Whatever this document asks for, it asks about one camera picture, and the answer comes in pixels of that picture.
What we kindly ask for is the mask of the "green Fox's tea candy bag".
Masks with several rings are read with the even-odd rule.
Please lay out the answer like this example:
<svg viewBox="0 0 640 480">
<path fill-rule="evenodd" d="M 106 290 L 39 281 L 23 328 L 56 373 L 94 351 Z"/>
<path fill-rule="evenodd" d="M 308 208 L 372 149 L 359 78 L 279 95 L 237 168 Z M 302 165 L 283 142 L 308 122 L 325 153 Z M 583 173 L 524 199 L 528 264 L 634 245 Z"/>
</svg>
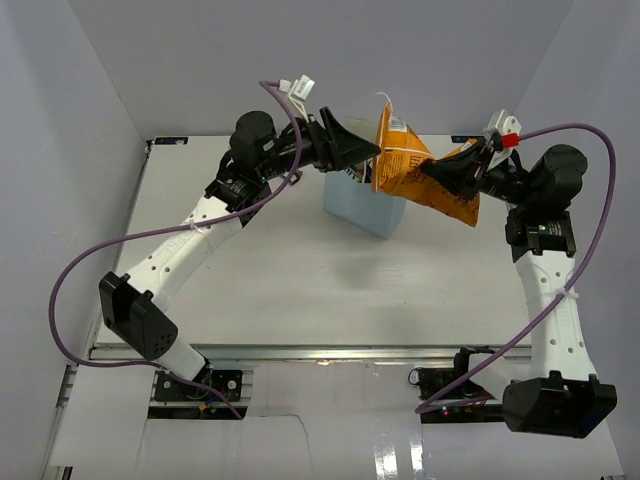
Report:
<svg viewBox="0 0 640 480">
<path fill-rule="evenodd" d="M 364 184 L 372 182 L 372 169 L 370 167 L 366 167 L 364 169 L 349 168 L 346 169 L 345 172 L 351 179 L 358 183 Z"/>
</svg>

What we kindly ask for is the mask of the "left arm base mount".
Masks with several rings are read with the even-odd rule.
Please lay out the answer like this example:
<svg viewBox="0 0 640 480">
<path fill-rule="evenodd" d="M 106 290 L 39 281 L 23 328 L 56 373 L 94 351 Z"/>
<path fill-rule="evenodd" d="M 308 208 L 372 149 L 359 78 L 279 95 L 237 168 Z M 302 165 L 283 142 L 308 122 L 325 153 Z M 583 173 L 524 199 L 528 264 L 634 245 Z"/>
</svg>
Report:
<svg viewBox="0 0 640 480">
<path fill-rule="evenodd" d="M 149 419 L 241 420 L 247 407 L 243 399 L 243 372 L 214 369 L 194 387 L 165 372 L 156 375 L 148 409 Z"/>
</svg>

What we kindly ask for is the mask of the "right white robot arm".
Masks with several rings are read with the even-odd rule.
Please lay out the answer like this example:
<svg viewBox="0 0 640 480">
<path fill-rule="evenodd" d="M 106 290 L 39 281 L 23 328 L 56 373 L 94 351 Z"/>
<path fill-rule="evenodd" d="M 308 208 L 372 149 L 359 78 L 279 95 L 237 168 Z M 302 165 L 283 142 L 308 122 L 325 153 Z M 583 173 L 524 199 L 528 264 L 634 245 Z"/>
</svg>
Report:
<svg viewBox="0 0 640 480">
<path fill-rule="evenodd" d="M 583 153 L 559 144 L 530 170 L 496 167 L 479 178 L 480 192 L 511 206 L 505 236 L 528 323 L 499 349 L 461 348 L 448 383 L 424 393 L 419 415 L 492 398 L 513 432 L 583 439 L 616 407 L 615 387 L 600 381 L 587 352 L 574 289 L 585 267 L 575 261 L 569 207 L 587 167 Z"/>
</svg>

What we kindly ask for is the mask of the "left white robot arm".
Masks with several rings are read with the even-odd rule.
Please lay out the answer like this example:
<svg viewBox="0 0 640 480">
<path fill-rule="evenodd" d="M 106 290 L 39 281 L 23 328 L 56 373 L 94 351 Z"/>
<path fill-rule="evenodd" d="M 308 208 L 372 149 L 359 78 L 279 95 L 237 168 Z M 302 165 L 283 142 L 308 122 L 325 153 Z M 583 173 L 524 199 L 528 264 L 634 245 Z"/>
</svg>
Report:
<svg viewBox="0 0 640 480">
<path fill-rule="evenodd" d="M 179 336 L 166 316 L 173 297 L 226 240 L 241 231 L 270 195 L 270 180 L 311 165 L 326 173 L 354 167 L 379 147 L 347 130 L 329 108 L 318 119 L 291 122 L 276 131 L 264 111 L 242 115 L 214 180 L 184 221 L 146 259 L 99 283 L 105 326 L 144 360 L 177 376 L 177 387 L 199 399 L 211 387 L 209 362 Z"/>
</svg>

